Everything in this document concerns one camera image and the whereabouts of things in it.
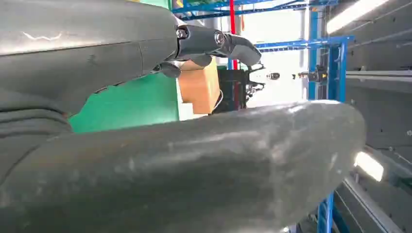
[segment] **ceiling light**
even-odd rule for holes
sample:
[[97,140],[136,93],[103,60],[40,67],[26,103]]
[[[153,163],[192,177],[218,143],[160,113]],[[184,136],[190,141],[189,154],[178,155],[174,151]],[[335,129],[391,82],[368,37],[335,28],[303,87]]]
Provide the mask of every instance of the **ceiling light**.
[[281,233],[288,233],[289,231],[289,227],[285,227],[282,229]]
[[380,5],[386,3],[388,0],[359,0],[351,7],[331,19],[327,23],[327,33],[331,34],[342,27],[346,26],[353,20],[360,18],[362,15],[372,11]]
[[381,181],[383,176],[383,166],[365,152],[359,152],[355,159],[355,166],[362,168],[375,180]]

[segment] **industrial shelving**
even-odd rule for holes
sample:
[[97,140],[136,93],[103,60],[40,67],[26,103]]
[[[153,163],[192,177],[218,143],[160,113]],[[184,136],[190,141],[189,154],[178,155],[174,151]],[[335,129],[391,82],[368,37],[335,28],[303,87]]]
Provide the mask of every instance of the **industrial shelving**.
[[319,83],[327,85],[327,99],[345,101],[346,51],[352,36],[336,36],[311,40],[295,40],[276,43],[256,44],[260,52],[277,52],[288,50],[329,49],[328,81]]
[[[256,4],[261,2],[268,2],[275,0],[235,0],[233,1],[234,5],[247,5],[247,4]],[[282,3],[270,8],[254,8],[250,10],[236,10],[235,15],[244,15],[252,13],[261,13],[269,11],[281,11],[281,10],[301,10],[308,7],[311,8],[321,8],[328,5],[336,5],[338,0],[317,0],[310,1],[306,3],[306,0],[292,0],[286,3]],[[194,20],[194,19],[205,19],[205,18],[214,18],[214,17],[224,17],[230,15],[230,10],[222,9],[230,5],[229,0],[219,1],[208,4],[195,4],[190,3],[188,0],[183,0],[183,7],[174,8],[172,12],[177,14],[177,17],[181,20]]]

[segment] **cardboard box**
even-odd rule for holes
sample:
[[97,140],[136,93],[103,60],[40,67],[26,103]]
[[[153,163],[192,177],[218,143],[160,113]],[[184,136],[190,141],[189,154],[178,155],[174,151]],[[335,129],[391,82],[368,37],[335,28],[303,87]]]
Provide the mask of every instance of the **cardboard box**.
[[179,87],[183,103],[192,103],[194,114],[212,113],[220,95],[216,60],[213,58],[206,67],[187,61],[181,69]]

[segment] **blue vertical beam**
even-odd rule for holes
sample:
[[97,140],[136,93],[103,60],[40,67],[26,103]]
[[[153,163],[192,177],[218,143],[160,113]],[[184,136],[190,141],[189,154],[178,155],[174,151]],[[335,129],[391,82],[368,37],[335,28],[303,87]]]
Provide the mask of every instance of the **blue vertical beam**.
[[327,77],[327,99],[337,100],[337,78],[338,78],[338,59],[339,48],[331,46],[329,49],[329,68]]
[[[309,39],[318,38],[318,13],[310,13],[309,23]],[[317,50],[309,50],[309,71],[314,72],[317,64]],[[308,100],[316,99],[316,82],[309,82],[308,84]]]
[[318,233],[331,233],[333,225],[333,193],[319,204]]
[[347,42],[342,42],[339,62],[339,101],[346,101],[346,52]]
[[326,213],[326,232],[332,233],[333,227],[333,192],[329,194],[329,197],[326,201],[327,204],[327,213]]
[[227,69],[233,69],[232,60],[230,59],[227,60]]

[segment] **bolt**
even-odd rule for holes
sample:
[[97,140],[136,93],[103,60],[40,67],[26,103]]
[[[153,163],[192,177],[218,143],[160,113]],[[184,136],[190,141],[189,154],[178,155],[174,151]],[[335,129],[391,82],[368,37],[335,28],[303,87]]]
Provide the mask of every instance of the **bolt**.
[[160,70],[161,70],[160,65],[155,66],[153,70],[154,70],[154,71],[160,71]]
[[177,38],[179,38],[179,39],[184,39],[184,38],[187,37],[186,31],[182,30],[182,29],[177,30],[176,35],[177,35]]
[[222,32],[215,32],[215,42],[217,45],[221,46],[224,43],[224,35]]

